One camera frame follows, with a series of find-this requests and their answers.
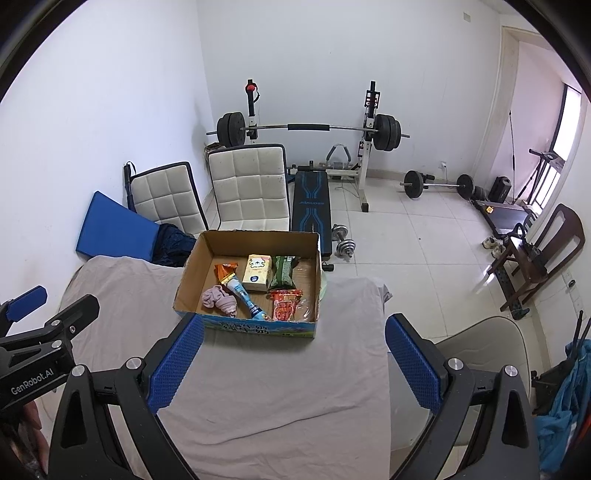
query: silver screw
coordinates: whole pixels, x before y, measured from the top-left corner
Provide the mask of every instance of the silver screw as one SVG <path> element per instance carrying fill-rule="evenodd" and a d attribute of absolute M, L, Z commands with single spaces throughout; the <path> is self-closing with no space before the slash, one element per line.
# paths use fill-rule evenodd
<path fill-rule="evenodd" d="M 84 373 L 84 365 L 76 365 L 72 369 L 72 375 L 75 377 L 80 377 Z"/>
<path fill-rule="evenodd" d="M 517 371 L 517 369 L 513 365 L 507 365 L 505 367 L 505 373 L 507 375 L 509 375 L 510 377 L 516 377 L 517 373 L 519 373 L 519 372 Z"/>
<path fill-rule="evenodd" d="M 133 358 L 130 358 L 129 360 L 127 360 L 127 362 L 125 363 L 125 366 L 127 368 L 129 368 L 130 370 L 135 370 L 136 368 L 139 368 L 139 366 L 142 364 L 142 359 L 141 358 L 137 358 L 136 356 Z"/>
<path fill-rule="evenodd" d="M 464 368 L 464 362 L 462 362 L 459 358 L 450 358 L 447 361 L 447 364 L 452 370 L 461 370 Z"/>

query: silver dumbbell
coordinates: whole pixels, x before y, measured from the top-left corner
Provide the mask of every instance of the silver dumbbell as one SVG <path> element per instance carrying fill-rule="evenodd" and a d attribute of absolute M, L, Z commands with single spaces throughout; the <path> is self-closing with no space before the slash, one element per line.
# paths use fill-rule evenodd
<path fill-rule="evenodd" d="M 349 257 L 353 256 L 353 252 L 355 252 L 355 242 L 350 238 L 345 238 L 349 233 L 349 230 L 345 225 L 337 225 L 334 224 L 332 227 L 332 241 L 338 242 L 336 246 L 336 254 L 339 257 Z"/>

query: open cardboard box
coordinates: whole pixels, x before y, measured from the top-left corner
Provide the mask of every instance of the open cardboard box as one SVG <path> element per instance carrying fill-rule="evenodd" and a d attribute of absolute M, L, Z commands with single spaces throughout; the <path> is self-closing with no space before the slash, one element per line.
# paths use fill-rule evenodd
<path fill-rule="evenodd" d="M 174 309 L 180 314 L 197 313 L 205 326 L 263 335 L 313 338 L 316 331 L 320 301 L 320 252 L 317 233 L 267 231 L 209 230 L 199 235 L 185 264 L 183 278 L 174 299 Z M 309 318 L 306 322 L 260 322 L 251 320 L 246 304 L 238 299 L 236 318 L 224 317 L 220 310 L 208 309 L 201 301 L 202 292 L 218 284 L 214 265 L 238 263 L 236 275 L 242 281 L 248 256 L 295 255 L 301 257 L 294 269 L 296 288 L 307 300 Z M 273 301 L 266 292 L 249 291 L 252 301 L 272 317 Z"/>

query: green snack bag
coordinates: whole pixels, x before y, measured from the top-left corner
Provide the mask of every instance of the green snack bag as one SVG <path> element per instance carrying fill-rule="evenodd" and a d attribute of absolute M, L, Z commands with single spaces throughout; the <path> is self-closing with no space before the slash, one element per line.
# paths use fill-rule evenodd
<path fill-rule="evenodd" d="M 269 290 L 293 290 L 296 287 L 291 276 L 299 259 L 300 257 L 273 257 L 275 273 Z"/>

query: shoe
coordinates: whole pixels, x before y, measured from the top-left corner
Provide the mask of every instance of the shoe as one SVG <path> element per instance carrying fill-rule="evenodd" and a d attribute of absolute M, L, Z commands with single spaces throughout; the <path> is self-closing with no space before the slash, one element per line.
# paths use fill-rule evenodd
<path fill-rule="evenodd" d="M 482 246 L 484 248 L 486 248 L 487 250 L 492 250 L 493 248 L 499 247 L 501 244 L 501 242 L 499 242 L 495 237 L 490 236 L 489 238 L 487 238 L 486 240 L 484 240 L 482 242 Z"/>
<path fill-rule="evenodd" d="M 491 252 L 491 255 L 492 255 L 492 256 L 493 256 L 495 259 L 499 260 L 499 259 L 500 259 L 500 257 L 501 257 L 501 255 L 502 255 L 504 252 L 505 252 L 505 247 L 503 247 L 503 245 L 499 245 L 498 247 L 495 247 L 495 248 L 493 249 L 493 251 Z"/>

